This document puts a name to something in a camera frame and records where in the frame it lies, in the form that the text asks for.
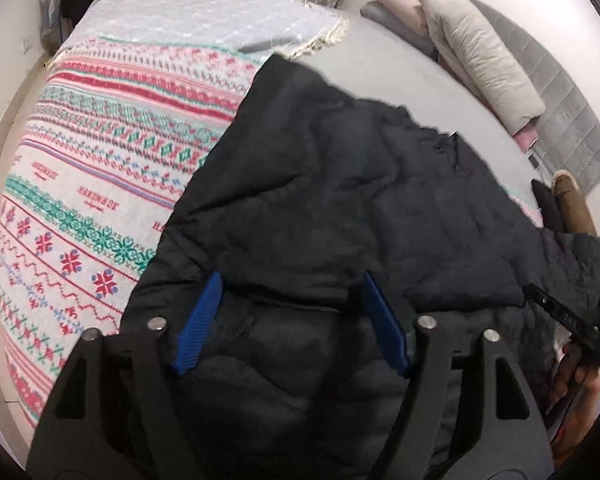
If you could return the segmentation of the person's right hand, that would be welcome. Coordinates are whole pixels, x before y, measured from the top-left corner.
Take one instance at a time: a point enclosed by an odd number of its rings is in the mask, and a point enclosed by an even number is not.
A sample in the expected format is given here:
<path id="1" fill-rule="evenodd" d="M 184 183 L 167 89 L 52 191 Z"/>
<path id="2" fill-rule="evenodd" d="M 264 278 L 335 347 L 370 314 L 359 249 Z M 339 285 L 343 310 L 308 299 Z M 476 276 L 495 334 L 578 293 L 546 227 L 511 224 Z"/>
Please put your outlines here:
<path id="1" fill-rule="evenodd" d="M 565 399 L 573 391 L 565 419 L 560 423 L 552 441 L 556 462 L 568 457 L 592 429 L 600 403 L 600 369 L 578 364 L 574 355 L 579 351 L 580 348 L 571 341 L 562 347 L 562 359 L 550 390 L 552 402 Z"/>

